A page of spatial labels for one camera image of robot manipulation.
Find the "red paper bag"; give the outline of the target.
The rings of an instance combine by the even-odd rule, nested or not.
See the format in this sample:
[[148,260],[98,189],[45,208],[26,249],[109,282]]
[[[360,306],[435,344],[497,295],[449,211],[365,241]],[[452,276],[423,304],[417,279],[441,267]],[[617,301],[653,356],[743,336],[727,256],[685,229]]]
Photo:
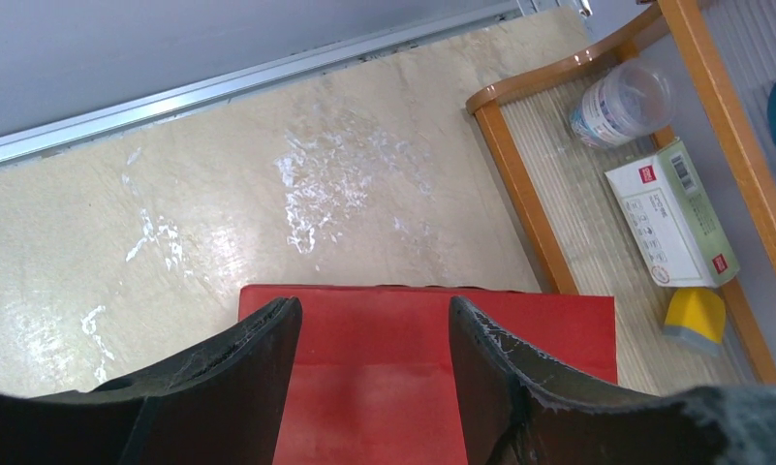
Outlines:
[[463,464],[450,300],[569,365],[616,382],[610,296],[481,288],[248,285],[238,315],[295,297],[302,325],[274,460],[278,464]]

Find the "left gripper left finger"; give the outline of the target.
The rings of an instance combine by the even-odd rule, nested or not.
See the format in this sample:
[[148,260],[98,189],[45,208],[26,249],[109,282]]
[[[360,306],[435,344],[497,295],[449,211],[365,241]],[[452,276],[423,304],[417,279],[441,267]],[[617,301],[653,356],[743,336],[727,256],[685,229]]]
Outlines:
[[269,464],[302,324],[276,298],[88,392],[0,393],[0,464]]

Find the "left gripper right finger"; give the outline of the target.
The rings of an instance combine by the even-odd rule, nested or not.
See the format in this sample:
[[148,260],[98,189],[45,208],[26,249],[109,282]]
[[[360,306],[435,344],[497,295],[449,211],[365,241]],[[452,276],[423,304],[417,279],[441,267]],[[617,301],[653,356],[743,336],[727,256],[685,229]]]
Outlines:
[[776,387],[655,396],[603,381],[450,301],[450,355],[472,464],[776,464]]

